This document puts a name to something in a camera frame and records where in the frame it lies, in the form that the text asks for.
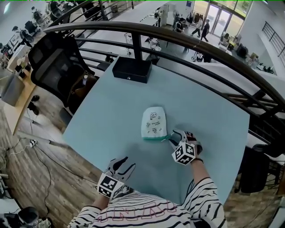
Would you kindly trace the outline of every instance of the drawstring bag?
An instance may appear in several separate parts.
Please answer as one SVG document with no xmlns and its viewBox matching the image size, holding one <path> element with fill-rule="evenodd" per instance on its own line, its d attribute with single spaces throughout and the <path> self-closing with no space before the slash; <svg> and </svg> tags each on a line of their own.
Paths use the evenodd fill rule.
<svg viewBox="0 0 285 228">
<path fill-rule="evenodd" d="M 163 140 L 167 137 L 166 118 L 162 107 L 151 107 L 142 116 L 142 138 Z"/>
</svg>

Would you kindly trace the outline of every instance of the striped shirt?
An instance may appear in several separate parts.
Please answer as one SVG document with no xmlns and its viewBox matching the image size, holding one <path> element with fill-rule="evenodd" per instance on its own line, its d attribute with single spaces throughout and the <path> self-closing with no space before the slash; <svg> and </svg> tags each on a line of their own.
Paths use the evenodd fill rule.
<svg viewBox="0 0 285 228">
<path fill-rule="evenodd" d="M 86 206 L 68 228 L 109 227 L 226 228 L 223 205 L 210 178 L 201 180 L 182 205 L 158 196 L 131 193 L 111 201 L 107 208 Z"/>
</svg>

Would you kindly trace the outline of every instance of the white cable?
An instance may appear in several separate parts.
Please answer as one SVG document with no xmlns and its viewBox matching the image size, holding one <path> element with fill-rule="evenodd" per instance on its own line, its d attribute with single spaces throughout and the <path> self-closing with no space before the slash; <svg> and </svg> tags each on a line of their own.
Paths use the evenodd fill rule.
<svg viewBox="0 0 285 228">
<path fill-rule="evenodd" d="M 26 145 L 24 149 L 22 149 L 20 152 L 17 152 L 17 153 L 10 153 L 9 155 L 17 155 L 21 152 L 23 152 L 27 147 L 30 147 L 30 145 Z"/>
</svg>

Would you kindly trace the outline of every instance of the bracelet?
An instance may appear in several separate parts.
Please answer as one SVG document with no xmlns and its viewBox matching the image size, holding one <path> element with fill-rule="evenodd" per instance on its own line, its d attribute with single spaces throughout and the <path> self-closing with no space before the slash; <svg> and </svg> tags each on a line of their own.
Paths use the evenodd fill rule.
<svg viewBox="0 0 285 228">
<path fill-rule="evenodd" d="M 204 161 L 202 159 L 199 159 L 199 158 L 194 158 L 190 163 L 192 163 L 195 160 L 201 161 L 204 164 Z"/>
</svg>

